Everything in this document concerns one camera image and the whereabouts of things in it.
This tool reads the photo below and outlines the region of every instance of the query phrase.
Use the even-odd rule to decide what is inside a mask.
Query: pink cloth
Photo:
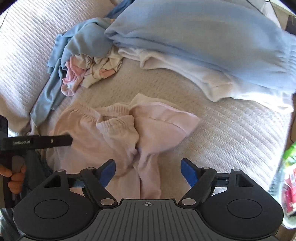
[[[50,133],[70,134],[72,146],[55,148],[48,164],[70,174],[113,159],[116,174],[107,190],[118,201],[160,198],[158,155],[179,144],[199,122],[197,116],[160,101],[138,94],[130,105],[92,109],[74,103]]]
[[[81,69],[73,63],[75,59],[76,56],[71,56],[70,60],[66,62],[67,75],[66,78],[63,78],[61,86],[61,91],[66,96],[73,96],[75,94],[86,73],[85,69]]]

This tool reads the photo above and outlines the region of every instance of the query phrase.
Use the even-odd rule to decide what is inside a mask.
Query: human hand
[[[8,168],[0,165],[0,175],[4,177],[11,177],[11,181],[8,183],[10,191],[14,194],[19,194],[22,191],[22,185],[25,178],[26,166],[22,166],[19,173],[12,174],[12,171]]]

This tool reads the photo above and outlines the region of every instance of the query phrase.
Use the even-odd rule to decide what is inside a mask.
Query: black cable
[[[263,14],[255,5],[253,5],[249,0],[246,0],[249,4],[251,4],[255,9],[257,9],[261,14]]]
[[[3,25],[4,21],[5,21],[5,18],[6,18],[6,16],[7,16],[7,14],[8,14],[9,9],[10,9],[10,7],[7,9],[7,12],[6,12],[5,16],[4,16],[3,22],[1,23],[1,26],[0,26],[0,30],[1,30],[1,28],[2,28],[2,25]]]

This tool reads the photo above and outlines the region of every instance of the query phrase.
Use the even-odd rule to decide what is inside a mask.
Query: light blue blanket
[[[135,0],[123,0],[106,15],[106,18],[117,18],[134,1]]]
[[[294,93],[296,37],[260,12],[221,0],[134,1],[107,28],[117,46],[178,55]]]
[[[101,58],[109,52],[112,41],[104,35],[104,31],[110,24],[110,19],[93,18],[57,35],[47,64],[50,78],[31,110],[31,118],[36,126],[42,124],[50,110],[56,109],[65,98],[61,86],[67,72],[66,61],[81,53]]]

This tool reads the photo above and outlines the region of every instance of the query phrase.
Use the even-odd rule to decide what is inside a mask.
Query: crumpled fabric
[[[118,47],[155,50],[263,87],[296,90],[296,37],[237,4],[134,1],[105,34]]]
[[[197,127],[200,119],[166,100],[137,94],[129,104],[91,108],[74,102],[60,115],[49,135],[68,133],[71,146],[47,152],[53,170],[68,174],[116,162],[116,173],[106,189],[118,202],[159,199],[159,155],[175,148]],[[82,194],[81,189],[74,190]]]
[[[92,18],[57,35],[47,64],[50,78],[31,111],[32,122],[36,127],[40,126],[50,110],[56,109],[65,98],[60,89],[62,79],[66,78],[66,62],[70,57],[84,53],[103,58],[108,54],[112,41],[105,36],[104,31],[111,23],[109,18]]]
[[[66,62],[67,75],[63,78],[61,91],[66,96],[73,96],[79,85],[89,88],[101,79],[115,74],[122,65],[122,56],[118,48],[113,46],[103,57],[90,57],[85,54],[74,55]]]
[[[142,69],[170,69],[190,79],[211,101],[222,98],[253,100],[280,113],[291,113],[291,94],[243,81],[223,72],[198,66],[190,61],[148,49],[119,48],[125,58],[140,61]]]

